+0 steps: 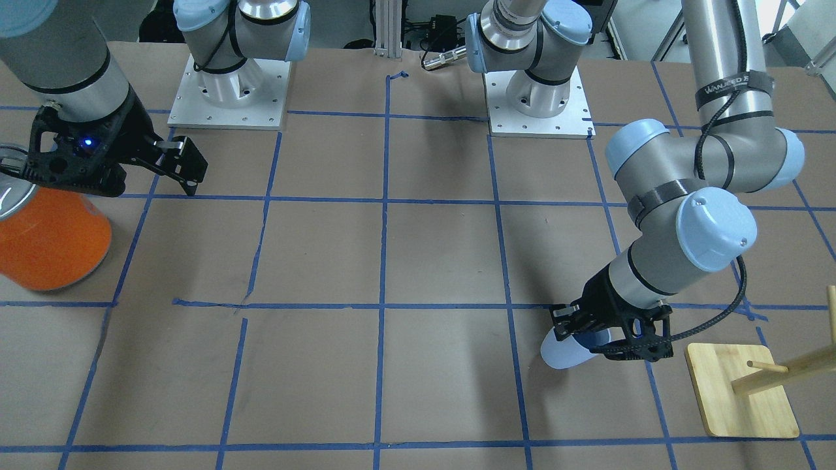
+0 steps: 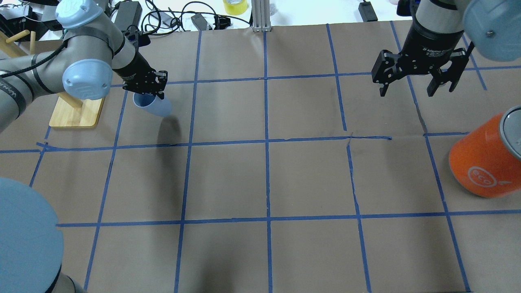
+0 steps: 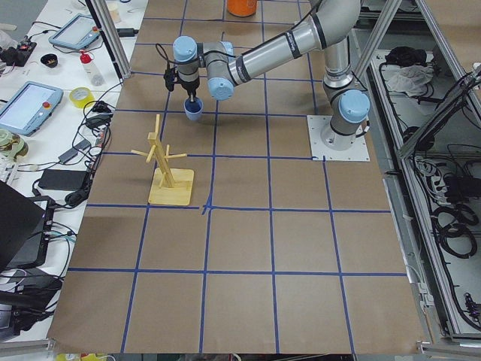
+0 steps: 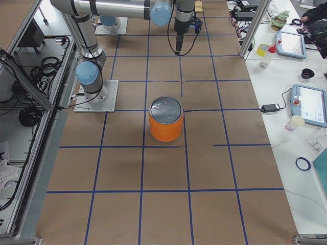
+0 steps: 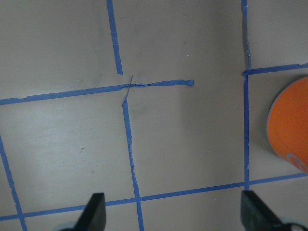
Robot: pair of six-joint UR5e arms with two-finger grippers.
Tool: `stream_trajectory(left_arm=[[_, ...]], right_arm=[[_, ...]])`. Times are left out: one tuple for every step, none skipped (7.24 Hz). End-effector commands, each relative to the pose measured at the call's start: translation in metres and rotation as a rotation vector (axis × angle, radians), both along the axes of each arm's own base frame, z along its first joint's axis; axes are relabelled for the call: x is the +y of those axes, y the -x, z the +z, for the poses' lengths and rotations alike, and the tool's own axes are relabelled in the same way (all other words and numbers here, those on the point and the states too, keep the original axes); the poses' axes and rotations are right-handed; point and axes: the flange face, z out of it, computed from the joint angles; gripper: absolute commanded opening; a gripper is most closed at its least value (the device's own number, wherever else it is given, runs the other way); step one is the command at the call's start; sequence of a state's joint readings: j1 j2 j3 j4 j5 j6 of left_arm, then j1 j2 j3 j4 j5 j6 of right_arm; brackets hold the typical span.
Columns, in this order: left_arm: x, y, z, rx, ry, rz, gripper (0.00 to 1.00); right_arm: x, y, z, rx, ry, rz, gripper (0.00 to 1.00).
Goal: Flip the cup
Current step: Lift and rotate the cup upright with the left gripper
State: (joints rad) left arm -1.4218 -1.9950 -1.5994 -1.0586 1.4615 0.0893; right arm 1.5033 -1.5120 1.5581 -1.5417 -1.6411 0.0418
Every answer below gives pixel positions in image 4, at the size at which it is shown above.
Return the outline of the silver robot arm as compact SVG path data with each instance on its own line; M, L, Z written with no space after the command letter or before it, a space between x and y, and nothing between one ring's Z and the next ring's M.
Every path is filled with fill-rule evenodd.
M83 61L76 77L84 90L83 101L75 104L79 112L113 112L118 90L117 80L104 80L102 69L106 55L99 47L91 16L111 17L113 26L120 17L150 20L157 26L168 26L175 16L175 55L180 56L184 35L190 26L198 34L202 21L197 18L195 1L51 1L67 17L73 37L81 44Z
M121 26L119 17L100 15L99 20L107 30L115 30Z

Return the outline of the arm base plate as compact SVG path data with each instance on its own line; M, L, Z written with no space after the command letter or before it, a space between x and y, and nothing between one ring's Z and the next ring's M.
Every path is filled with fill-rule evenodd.
M125 35L128 18L100 15L95 25L96 35Z
M118 93L118 80L105 80L99 94L88 94L84 92L80 85L79 93L83 95L77 97L77 105L74 106L75 113L101 113L115 111L116 97Z

